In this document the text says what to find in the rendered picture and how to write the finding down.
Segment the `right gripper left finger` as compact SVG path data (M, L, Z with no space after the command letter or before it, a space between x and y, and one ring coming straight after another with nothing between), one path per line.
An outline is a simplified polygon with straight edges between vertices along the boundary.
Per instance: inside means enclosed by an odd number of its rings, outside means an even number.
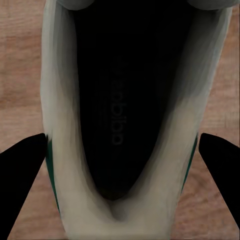
M7 240L46 156L44 133L0 153L0 240Z

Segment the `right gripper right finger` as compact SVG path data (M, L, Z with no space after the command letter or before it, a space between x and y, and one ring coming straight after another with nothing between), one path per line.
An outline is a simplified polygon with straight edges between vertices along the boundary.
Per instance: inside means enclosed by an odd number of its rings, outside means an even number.
M240 229L240 148L202 133L198 150Z

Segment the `gym shoe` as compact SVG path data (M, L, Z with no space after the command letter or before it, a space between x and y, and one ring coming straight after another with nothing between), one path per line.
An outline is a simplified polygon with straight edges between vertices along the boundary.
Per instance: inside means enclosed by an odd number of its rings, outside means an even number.
M240 0L46 0L46 166L68 240L170 240Z

